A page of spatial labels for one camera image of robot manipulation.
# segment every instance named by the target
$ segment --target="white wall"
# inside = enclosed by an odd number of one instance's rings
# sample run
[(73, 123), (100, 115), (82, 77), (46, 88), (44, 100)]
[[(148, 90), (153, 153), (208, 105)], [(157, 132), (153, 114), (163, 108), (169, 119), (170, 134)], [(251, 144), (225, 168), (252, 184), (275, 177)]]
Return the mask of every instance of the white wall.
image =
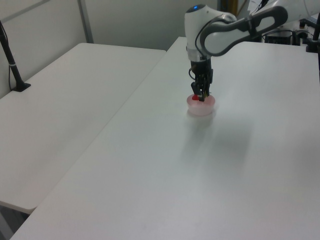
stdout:
[(168, 50), (185, 36), (185, 12), (217, 0), (85, 0), (96, 44)]
[[(3, 26), (24, 81), (86, 42), (77, 0), (50, 0)], [(0, 98), (8, 92), (8, 61), (0, 47)]]
[(244, 5), (244, 3), (246, 2), (246, 0), (238, 0), (238, 8), (237, 8), (237, 13), (240, 12), (241, 7)]

